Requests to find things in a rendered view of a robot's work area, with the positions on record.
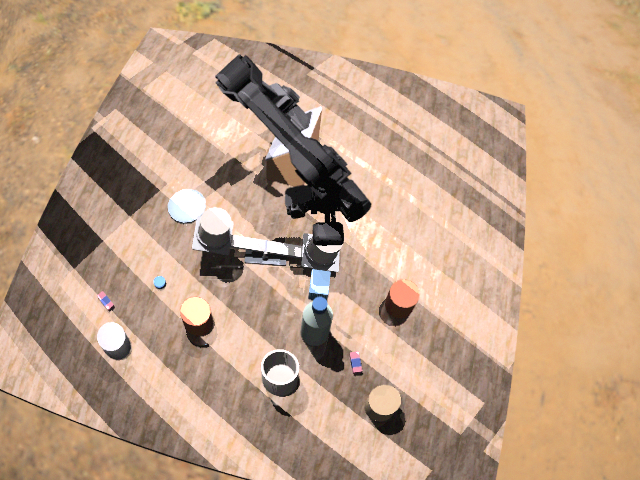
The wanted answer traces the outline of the light blue block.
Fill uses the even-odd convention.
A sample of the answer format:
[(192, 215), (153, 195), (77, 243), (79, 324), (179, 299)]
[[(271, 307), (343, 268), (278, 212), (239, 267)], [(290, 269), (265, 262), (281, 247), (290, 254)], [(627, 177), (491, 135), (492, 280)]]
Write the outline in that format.
[(318, 297), (322, 297), (327, 301), (330, 275), (330, 271), (312, 269), (308, 300), (314, 300)]

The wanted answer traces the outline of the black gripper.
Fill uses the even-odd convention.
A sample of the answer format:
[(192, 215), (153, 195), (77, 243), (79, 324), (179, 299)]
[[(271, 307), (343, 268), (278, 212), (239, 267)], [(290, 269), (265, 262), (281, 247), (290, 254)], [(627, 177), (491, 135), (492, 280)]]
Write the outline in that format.
[[(336, 222), (335, 211), (340, 211), (329, 195), (321, 199), (315, 192), (317, 212), (323, 213), (325, 222), (313, 224), (313, 244), (316, 246), (341, 246), (344, 243), (343, 224)], [(330, 221), (331, 214), (331, 221)]]

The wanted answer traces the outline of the tan cylinder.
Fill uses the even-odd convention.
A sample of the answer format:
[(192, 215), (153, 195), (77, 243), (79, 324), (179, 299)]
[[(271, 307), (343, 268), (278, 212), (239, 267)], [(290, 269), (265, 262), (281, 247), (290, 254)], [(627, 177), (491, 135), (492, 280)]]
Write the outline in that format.
[(365, 401), (364, 410), (371, 420), (386, 421), (401, 405), (401, 396), (394, 387), (382, 385), (371, 391)]

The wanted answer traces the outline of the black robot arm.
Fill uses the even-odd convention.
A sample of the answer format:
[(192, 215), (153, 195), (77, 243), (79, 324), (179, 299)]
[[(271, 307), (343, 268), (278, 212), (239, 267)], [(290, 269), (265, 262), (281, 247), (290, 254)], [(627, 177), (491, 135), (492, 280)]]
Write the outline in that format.
[(348, 222), (361, 219), (372, 202), (348, 179), (352, 174), (348, 163), (332, 147), (301, 133), (309, 127), (312, 112), (297, 105), (300, 96), (290, 87), (266, 84), (262, 75), (247, 55), (238, 54), (215, 75), (215, 83), (231, 101), (250, 109), (290, 152), (296, 174), (307, 185), (285, 190), (287, 215), (297, 219), (309, 210), (317, 214), (315, 192), (321, 199), (329, 195)]

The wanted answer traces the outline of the orange-red cylinder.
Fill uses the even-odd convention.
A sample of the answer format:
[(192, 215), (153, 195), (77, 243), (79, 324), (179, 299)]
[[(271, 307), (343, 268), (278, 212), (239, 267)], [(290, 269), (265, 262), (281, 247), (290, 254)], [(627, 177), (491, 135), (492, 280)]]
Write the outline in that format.
[(387, 312), (396, 318), (408, 317), (419, 299), (419, 292), (419, 288), (410, 280), (394, 282), (385, 301)]

